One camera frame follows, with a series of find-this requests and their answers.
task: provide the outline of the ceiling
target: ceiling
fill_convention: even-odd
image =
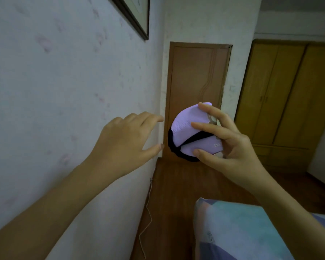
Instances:
[[[262,0],[260,10],[325,12],[325,0]]]

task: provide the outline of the wooden floor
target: wooden floor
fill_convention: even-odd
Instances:
[[[277,182],[305,209],[325,214],[325,185],[307,174],[273,174]],[[259,205],[246,190],[200,162],[171,162],[158,159],[148,208],[153,221],[141,240],[147,259],[191,259],[193,212],[197,199],[216,199]],[[146,209],[140,233],[149,223]],[[138,240],[132,260],[144,259]]]

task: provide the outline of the wooden wardrobe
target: wooden wardrobe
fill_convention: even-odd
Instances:
[[[325,44],[255,40],[235,123],[268,170],[305,172],[325,128]]]

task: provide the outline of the black ear loop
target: black ear loop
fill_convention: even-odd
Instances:
[[[196,140],[205,139],[205,138],[208,138],[211,136],[214,136],[214,135],[209,132],[200,131],[200,132],[192,135],[189,139],[187,139],[185,142],[183,142],[179,147],[176,147],[176,145],[173,143],[173,132],[170,128],[168,131],[168,136],[167,136],[167,144],[168,144],[168,147],[170,148],[170,150],[174,154],[176,154],[178,157],[180,157],[182,159],[186,159],[187,161],[196,162],[196,161],[200,161],[197,157],[192,157],[192,156],[186,155],[181,152],[182,146],[186,145],[188,143],[194,142]]]

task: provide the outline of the picture frame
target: picture frame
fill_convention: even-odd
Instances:
[[[149,39],[150,0],[112,0],[143,40]]]

